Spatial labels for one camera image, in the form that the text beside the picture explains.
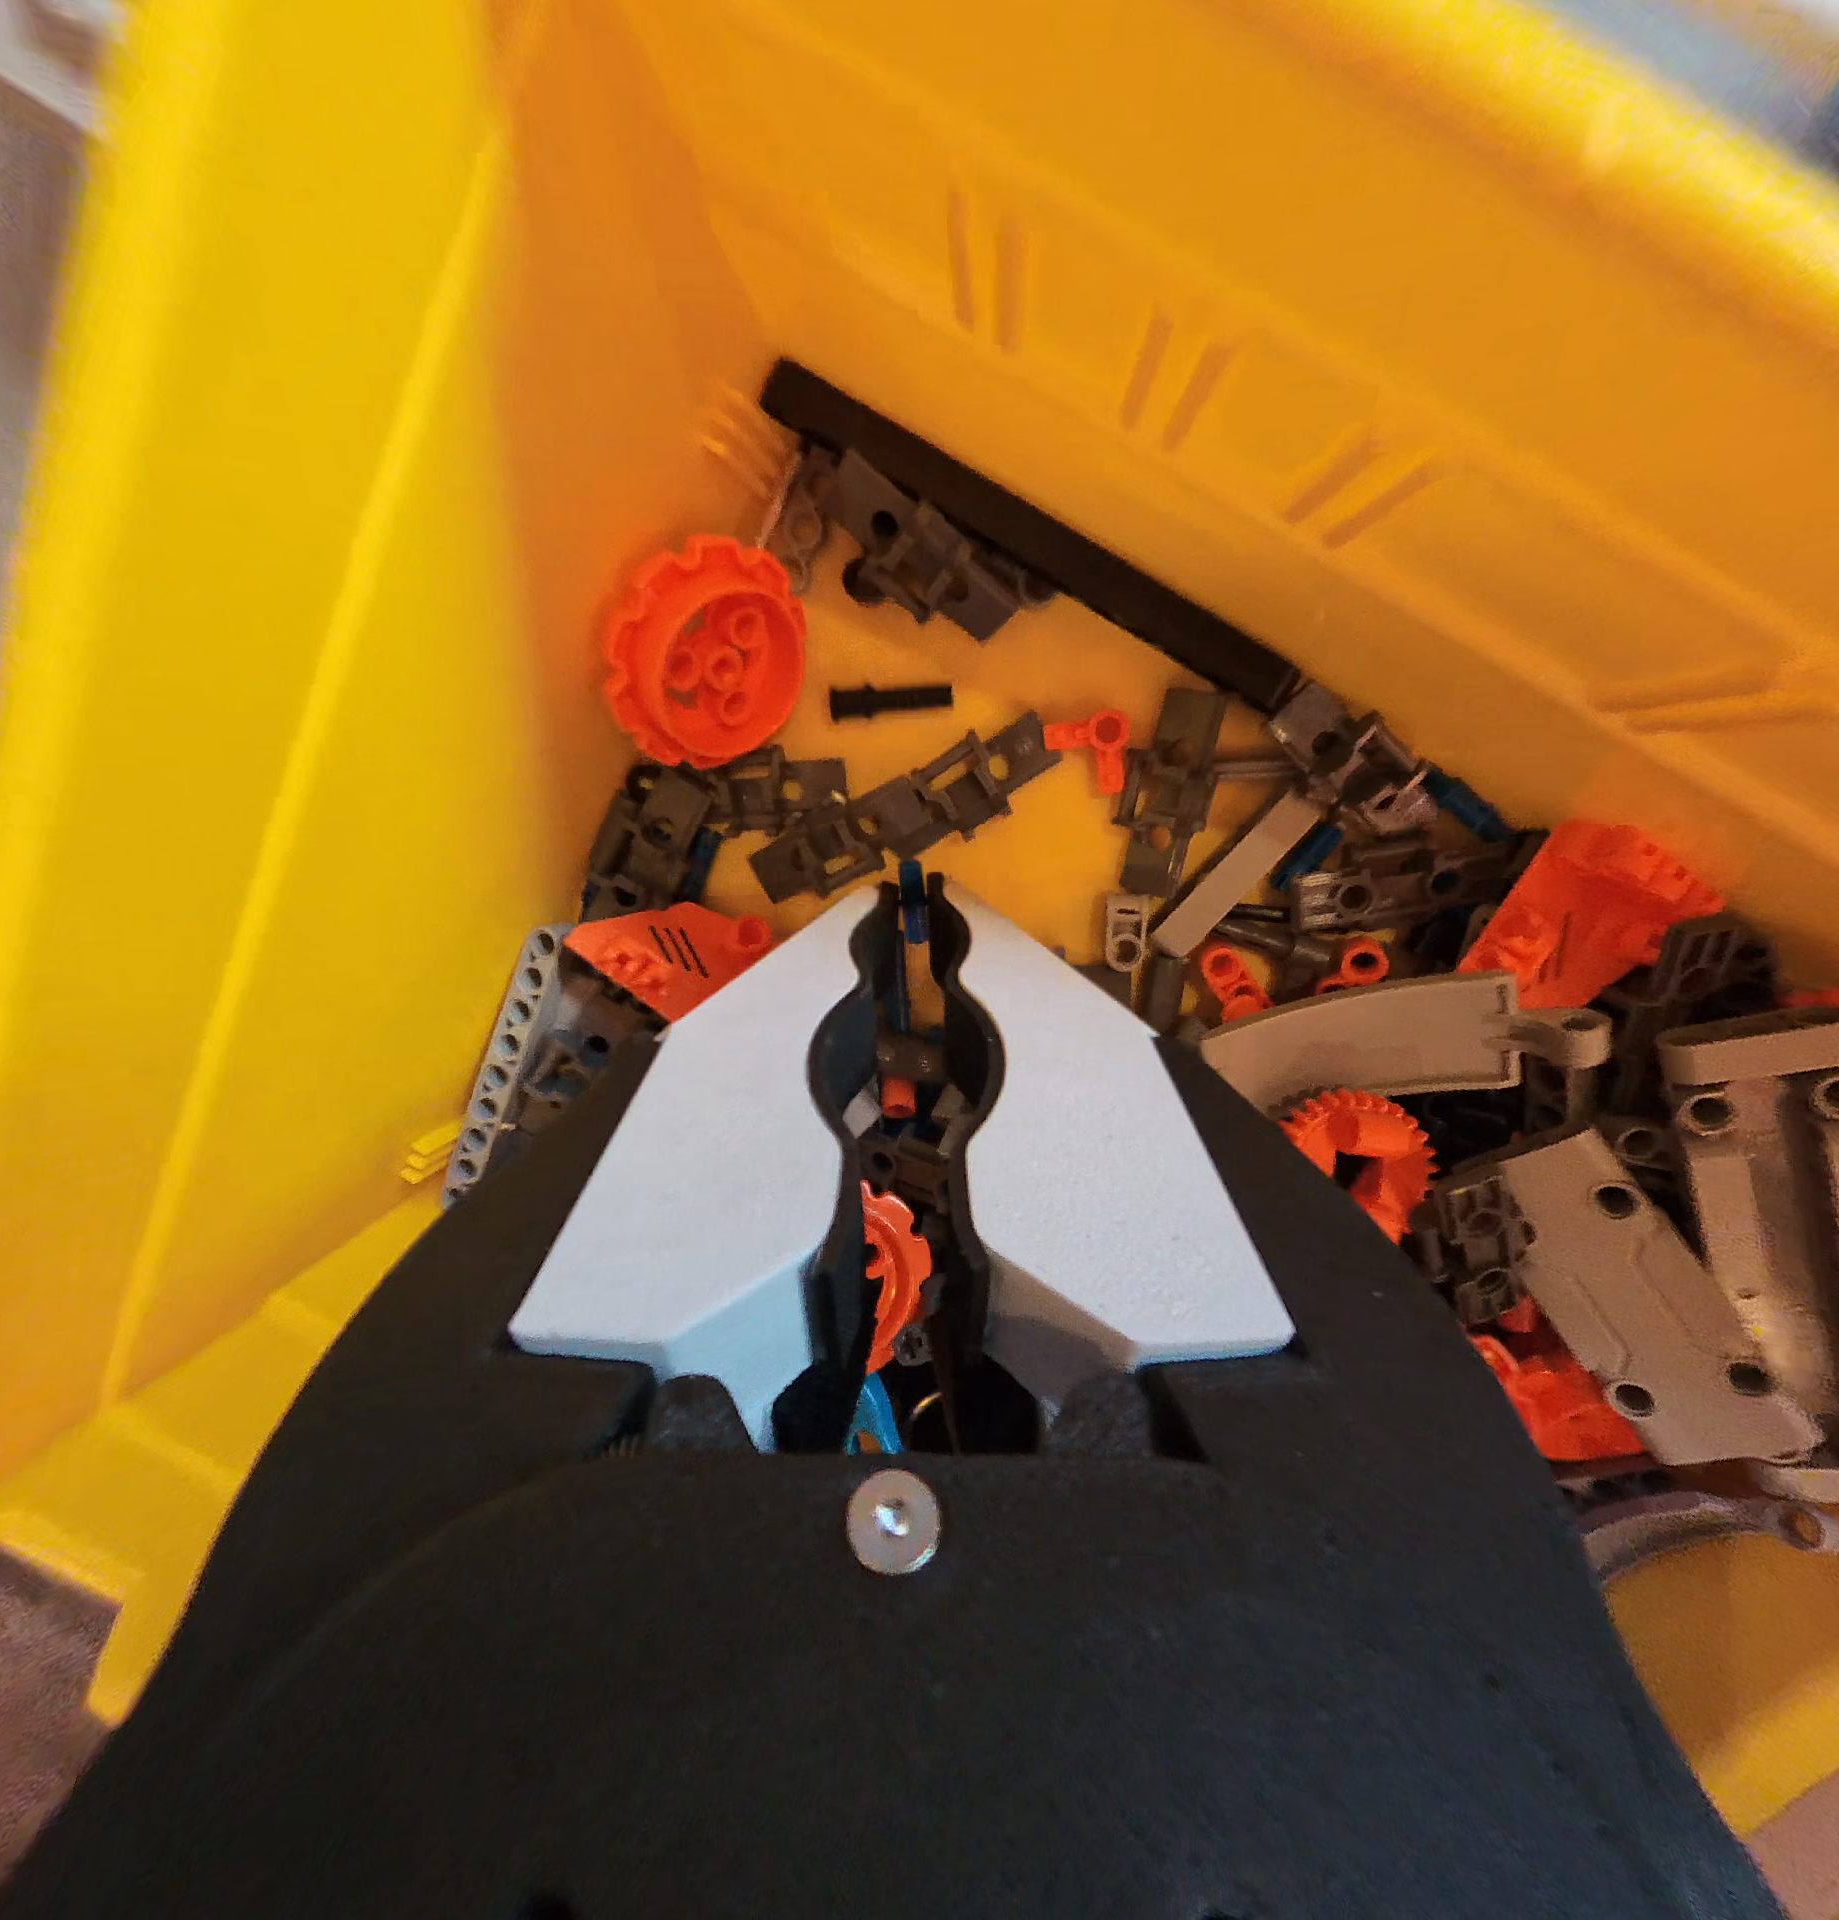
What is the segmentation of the orange gear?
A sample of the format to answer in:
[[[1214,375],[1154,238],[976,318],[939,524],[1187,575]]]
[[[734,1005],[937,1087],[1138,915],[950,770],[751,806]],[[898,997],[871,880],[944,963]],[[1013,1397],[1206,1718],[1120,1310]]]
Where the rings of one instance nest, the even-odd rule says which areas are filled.
[[[1391,1096],[1333,1088],[1307,1096],[1280,1121],[1290,1144],[1333,1183],[1352,1162],[1346,1195],[1391,1240],[1413,1229],[1413,1214],[1437,1178],[1437,1155],[1422,1123]]]

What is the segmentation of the orange toothed wheel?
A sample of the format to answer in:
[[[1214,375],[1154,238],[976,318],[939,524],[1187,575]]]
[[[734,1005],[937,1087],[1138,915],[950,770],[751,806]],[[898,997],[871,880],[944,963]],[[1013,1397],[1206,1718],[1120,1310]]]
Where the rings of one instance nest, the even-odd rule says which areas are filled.
[[[897,1355],[902,1331],[922,1314],[926,1282],[932,1275],[930,1240],[915,1214],[894,1190],[862,1183],[867,1235],[867,1277],[876,1283],[874,1331],[868,1347],[868,1374],[874,1376]]]
[[[697,534],[650,557],[612,611],[605,695],[644,757],[714,769],[774,742],[806,652],[806,611],[780,558]]]

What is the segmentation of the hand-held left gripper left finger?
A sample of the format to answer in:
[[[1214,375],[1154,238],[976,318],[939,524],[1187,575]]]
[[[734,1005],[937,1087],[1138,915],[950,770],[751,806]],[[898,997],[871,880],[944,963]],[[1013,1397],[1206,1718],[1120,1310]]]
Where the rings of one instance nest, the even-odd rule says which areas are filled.
[[[531,1353],[709,1378],[763,1451],[839,1451],[876,1287],[842,1113],[874,1066],[887,884],[667,1027],[510,1320]]]

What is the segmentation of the grey arch piece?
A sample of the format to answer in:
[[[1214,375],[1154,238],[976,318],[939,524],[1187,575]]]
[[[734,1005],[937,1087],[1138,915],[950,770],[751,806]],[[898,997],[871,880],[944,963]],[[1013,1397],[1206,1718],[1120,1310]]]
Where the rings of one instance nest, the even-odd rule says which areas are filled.
[[[1839,1556],[1839,1520],[1783,1498],[1672,1492],[1595,1505],[1576,1523],[1597,1582],[1612,1582],[1672,1554],[1726,1541],[1773,1541],[1806,1556]]]

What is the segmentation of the pile of dark grey parts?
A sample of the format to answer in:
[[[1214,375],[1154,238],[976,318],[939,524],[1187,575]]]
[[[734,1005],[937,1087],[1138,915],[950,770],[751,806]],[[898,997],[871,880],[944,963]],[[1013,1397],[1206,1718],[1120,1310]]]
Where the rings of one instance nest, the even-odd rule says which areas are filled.
[[[898,492],[857,451],[806,445],[783,484],[763,548],[795,596],[821,550],[854,552],[844,588],[862,604],[898,604],[918,618],[948,612],[990,634],[1005,615],[1052,597],[1008,552],[966,539],[932,506]],[[1518,827],[1445,764],[1417,754],[1373,708],[1306,686],[1264,719],[1264,754],[1220,751],[1227,695],[1173,687],[1146,738],[1129,734],[1115,818],[1125,836],[1116,888],[1101,900],[1101,987],[1146,989],[1146,1019],[1171,1021],[1181,997],[1200,1014],[1178,1028],[1199,1052],[1229,1019],[1339,989],[1459,973],[1459,957],[1562,818]],[[969,840],[1009,810],[1013,789],[1058,764],[1044,721],[1088,713],[1022,713],[1005,732],[966,732],[951,750],[863,791],[841,761],[798,764],[778,742],[729,764],[658,764],[629,779],[587,880],[591,919],[691,900],[720,838],[757,838],[751,868],[767,900],[827,898],[890,877],[902,857]],[[1152,947],[1152,927],[1195,878],[1283,791],[1328,807],[1187,957]],[[1660,957],[1588,1005],[1612,1021],[1609,1058],[1561,1069],[1525,1055],[1522,1084],[1502,1090],[1388,1094],[1429,1136],[1437,1178],[1397,1245],[1449,1307],[1471,1347],[1507,1393],[1533,1447],[1561,1469],[1660,1466],[1750,1469],[1770,1496],[1839,1504],[1839,1469],[1730,1458],[1667,1467],[1604,1397],[1522,1287],[1527,1232],[1492,1167],[1518,1144],[1588,1128],[1704,1260],[1660,1076],[1660,1036],[1677,1027],[1838,1005],[1839,992],[1789,992],[1770,934],[1686,860],[1672,840],[1631,825],[1717,888],[1717,915],[1675,923]]]

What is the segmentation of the long black beam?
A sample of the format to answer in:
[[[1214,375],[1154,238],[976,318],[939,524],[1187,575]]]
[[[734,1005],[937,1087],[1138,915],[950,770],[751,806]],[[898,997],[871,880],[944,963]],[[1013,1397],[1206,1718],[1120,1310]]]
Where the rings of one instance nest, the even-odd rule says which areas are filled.
[[[1304,671],[1264,641],[1008,492],[799,362],[775,359],[763,382],[762,406],[801,438],[857,451],[887,481],[939,510],[969,538],[1008,552],[1064,596],[1255,712],[1276,713],[1306,686]]]

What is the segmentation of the light grey blade piece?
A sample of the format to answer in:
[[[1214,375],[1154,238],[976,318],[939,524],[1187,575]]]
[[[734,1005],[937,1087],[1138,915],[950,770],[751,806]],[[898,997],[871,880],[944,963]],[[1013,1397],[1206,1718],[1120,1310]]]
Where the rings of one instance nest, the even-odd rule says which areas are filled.
[[[1304,791],[1283,791],[1227,851],[1154,920],[1152,947],[1187,957],[1270,871],[1328,815]]]

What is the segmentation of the light grey curved panel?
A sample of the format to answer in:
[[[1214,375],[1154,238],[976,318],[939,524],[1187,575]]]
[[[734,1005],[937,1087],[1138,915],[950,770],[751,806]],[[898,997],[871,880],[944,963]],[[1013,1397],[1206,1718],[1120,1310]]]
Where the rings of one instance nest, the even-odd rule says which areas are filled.
[[[1496,1156],[1522,1287],[1667,1467],[1802,1460],[1823,1429],[1722,1283],[1586,1126]]]
[[[1522,1084],[1525,1055],[1593,1069],[1612,1021],[1593,1008],[1527,1008],[1510,973],[1437,973],[1339,989],[1229,1019],[1203,1060],[1261,1112],[1323,1090],[1435,1094]]]
[[[1839,1007],[1683,1023],[1657,1055],[1704,1260],[1839,1469]]]

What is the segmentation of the light grey holed beam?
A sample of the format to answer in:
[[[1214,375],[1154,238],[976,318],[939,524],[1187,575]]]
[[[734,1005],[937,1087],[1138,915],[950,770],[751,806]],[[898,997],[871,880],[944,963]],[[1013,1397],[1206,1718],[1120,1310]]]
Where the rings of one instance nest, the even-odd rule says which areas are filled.
[[[527,1080],[559,1019],[563,997],[559,954],[570,932],[573,923],[559,920],[539,926],[524,938],[444,1174],[445,1210],[485,1178],[524,1115]]]

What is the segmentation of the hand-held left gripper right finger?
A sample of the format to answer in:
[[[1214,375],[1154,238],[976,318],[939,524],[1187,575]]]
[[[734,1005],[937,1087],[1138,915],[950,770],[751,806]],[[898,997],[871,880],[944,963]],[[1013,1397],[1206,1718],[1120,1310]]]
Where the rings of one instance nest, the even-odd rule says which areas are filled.
[[[969,927],[958,983],[1002,1043],[964,1151],[986,1349],[1057,1404],[1101,1374],[1286,1347],[1290,1314],[1157,1035],[954,878],[942,898]]]

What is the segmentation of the small orange connector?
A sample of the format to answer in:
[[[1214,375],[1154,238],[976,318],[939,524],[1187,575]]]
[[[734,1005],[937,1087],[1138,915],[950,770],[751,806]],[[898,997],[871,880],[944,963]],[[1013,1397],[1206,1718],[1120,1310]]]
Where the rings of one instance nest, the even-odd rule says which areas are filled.
[[[1092,757],[1094,782],[1101,797],[1123,794],[1129,738],[1129,719],[1123,708],[1099,706],[1069,721],[1044,721],[1041,738],[1048,751]]]

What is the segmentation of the yellow plastic parts bin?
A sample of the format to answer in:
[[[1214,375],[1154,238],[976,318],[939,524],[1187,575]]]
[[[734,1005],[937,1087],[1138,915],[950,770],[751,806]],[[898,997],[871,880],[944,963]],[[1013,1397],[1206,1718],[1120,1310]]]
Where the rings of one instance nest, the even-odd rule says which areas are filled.
[[[1783,1496],[1549,1464],[1199,998],[1086,977],[1088,757],[922,855],[926,947],[898,864],[774,902],[720,838],[685,900],[770,955],[894,892],[842,1123],[932,1252],[902,1452],[514,1343],[675,1023],[568,949],[441,1187],[645,762],[606,618],[812,444],[775,359],[1838,987],[1839,174],[1540,3],[143,3],[110,106],[0,653],[0,1544],[117,1598],[121,1722],[5,1914],[1769,1907],[1724,1828],[1839,1768],[1839,1556],[1597,1582],[1595,1505]],[[1267,751],[1057,588],[979,635],[852,552],[774,742],[855,792],[1173,687]],[[948,878],[1157,1035],[1286,1347],[1057,1404],[986,1349]]]

